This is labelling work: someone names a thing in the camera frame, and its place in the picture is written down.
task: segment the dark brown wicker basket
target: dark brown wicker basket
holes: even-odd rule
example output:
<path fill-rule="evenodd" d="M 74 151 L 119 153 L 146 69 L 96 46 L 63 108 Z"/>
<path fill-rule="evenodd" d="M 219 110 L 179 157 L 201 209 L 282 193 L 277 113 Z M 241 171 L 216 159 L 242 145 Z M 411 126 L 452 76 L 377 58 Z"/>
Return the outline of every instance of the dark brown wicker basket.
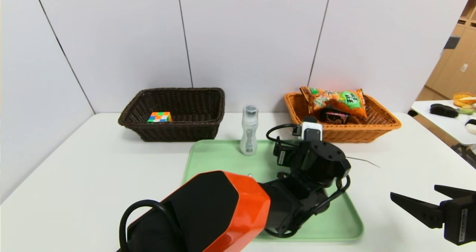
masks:
<path fill-rule="evenodd" d="M 148 123 L 153 112 L 169 111 L 172 122 Z M 144 141 L 212 140 L 225 114 L 219 88 L 164 88 L 139 92 L 119 117 L 119 125 Z"/>

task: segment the wire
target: wire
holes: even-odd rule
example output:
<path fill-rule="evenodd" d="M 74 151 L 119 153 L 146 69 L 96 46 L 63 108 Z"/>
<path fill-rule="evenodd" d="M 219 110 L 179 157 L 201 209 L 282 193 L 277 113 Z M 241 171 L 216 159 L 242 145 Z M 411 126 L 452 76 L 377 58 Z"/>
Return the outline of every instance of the wire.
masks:
<path fill-rule="evenodd" d="M 165 217 L 167 218 L 168 223 L 172 227 L 172 230 L 175 232 L 176 235 L 183 237 L 183 233 L 180 230 L 179 225 L 173 218 L 173 216 L 169 213 L 167 208 L 162 204 L 159 203 L 158 201 L 154 200 L 141 200 L 138 202 L 133 203 L 129 208 L 126 209 L 124 212 L 124 215 L 122 215 L 122 218 L 119 223 L 119 245 L 120 245 L 120 250 L 121 252 L 129 252 L 129 247 L 127 246 L 127 240 L 126 240 L 126 224 L 127 224 L 127 218 L 129 218 L 129 215 L 136 210 L 137 208 L 140 207 L 151 207 L 154 208 L 157 211 L 162 212 Z"/>
<path fill-rule="evenodd" d="M 284 125 L 275 126 L 275 127 L 271 128 L 270 130 L 268 130 L 268 132 L 266 132 L 266 138 L 268 140 L 272 140 L 272 141 L 277 142 L 277 143 L 286 144 L 286 145 L 290 145 L 290 146 L 294 146 L 294 147 L 299 147 L 299 145 L 296 145 L 294 143 L 279 140 L 277 138 L 272 138 L 272 137 L 269 136 L 273 131 L 281 129 L 281 128 L 298 128 L 298 127 L 299 127 L 299 125 L 296 125 L 296 124 L 284 124 Z"/>
<path fill-rule="evenodd" d="M 368 163 L 371 164 L 371 165 L 374 165 L 374 166 L 376 166 L 376 167 L 378 167 L 378 168 L 381 168 L 381 167 L 379 167 L 378 165 L 372 163 L 371 161 L 367 161 L 367 160 L 364 160 L 364 159 L 359 159 L 359 158 L 354 158 L 354 157 L 347 157 L 347 156 L 345 156 L 345 158 L 368 162 Z"/>
<path fill-rule="evenodd" d="M 330 201 L 334 200 L 335 198 L 338 198 L 342 193 L 344 193 L 349 188 L 349 186 L 350 186 L 350 176 L 347 175 L 345 177 L 345 179 L 347 181 L 345 183 L 345 186 L 342 189 L 338 189 L 333 194 L 331 194 L 331 196 L 329 196 L 327 199 L 325 199 L 320 204 L 318 204 L 314 208 L 312 208 L 311 209 L 313 211 L 312 213 L 316 213 L 319 209 L 323 208 L 326 204 L 328 204 Z"/>

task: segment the orange snack bag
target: orange snack bag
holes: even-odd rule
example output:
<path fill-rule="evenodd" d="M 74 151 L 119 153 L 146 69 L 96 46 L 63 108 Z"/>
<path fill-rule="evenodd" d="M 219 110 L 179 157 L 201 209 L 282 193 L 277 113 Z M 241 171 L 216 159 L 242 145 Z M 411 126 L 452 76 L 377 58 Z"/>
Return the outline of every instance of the orange snack bag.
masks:
<path fill-rule="evenodd" d="M 337 110 L 350 115 L 367 117 L 362 89 L 343 92 L 331 92 L 307 86 L 301 86 L 300 89 L 309 103 L 309 113 L 314 113 L 327 106 L 333 106 Z"/>

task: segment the robotic arm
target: robotic arm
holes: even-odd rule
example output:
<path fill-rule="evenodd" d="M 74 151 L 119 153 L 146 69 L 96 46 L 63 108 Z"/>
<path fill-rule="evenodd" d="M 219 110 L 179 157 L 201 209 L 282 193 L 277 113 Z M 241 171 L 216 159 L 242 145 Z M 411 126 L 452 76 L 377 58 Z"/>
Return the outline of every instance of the robotic arm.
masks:
<path fill-rule="evenodd" d="M 277 129 L 291 127 L 298 141 L 271 138 Z M 119 227 L 121 252 L 241 251 L 262 230 L 277 238 L 293 236 L 313 215 L 350 186 L 350 164 L 335 145 L 322 140 L 322 126 L 308 117 L 302 125 L 272 128 L 277 164 L 289 167 L 265 184 L 252 177 L 213 171 L 198 174 L 162 202 L 139 201 L 124 213 Z M 337 191 L 326 188 L 336 182 Z M 138 207 L 152 207 L 131 223 Z"/>

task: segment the wicker basket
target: wicker basket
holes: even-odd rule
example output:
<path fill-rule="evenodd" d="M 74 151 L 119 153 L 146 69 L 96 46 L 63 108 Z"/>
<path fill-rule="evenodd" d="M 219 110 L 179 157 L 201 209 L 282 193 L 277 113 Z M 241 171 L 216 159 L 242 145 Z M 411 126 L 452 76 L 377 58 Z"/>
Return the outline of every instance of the wicker basket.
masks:
<path fill-rule="evenodd" d="M 374 98 L 364 95 L 367 118 L 351 116 L 347 125 L 331 125 L 322 123 L 324 140 L 328 142 L 371 142 L 379 136 L 400 128 L 402 124 Z M 284 97 L 291 121 L 302 123 L 304 116 L 309 115 L 308 102 L 301 93 L 288 93 Z"/>
<path fill-rule="evenodd" d="M 148 123 L 155 111 L 170 111 L 172 122 Z M 212 140 L 224 114 L 222 89 L 146 89 L 122 111 L 119 125 L 134 130 L 144 141 Z"/>
<path fill-rule="evenodd" d="M 473 105 L 474 103 L 476 103 L 475 100 L 460 101 L 461 98 L 467 98 L 469 96 L 476 96 L 476 95 L 471 94 L 469 92 L 456 93 L 453 95 L 453 104 L 455 104 L 458 107 L 462 107 L 464 105 Z"/>

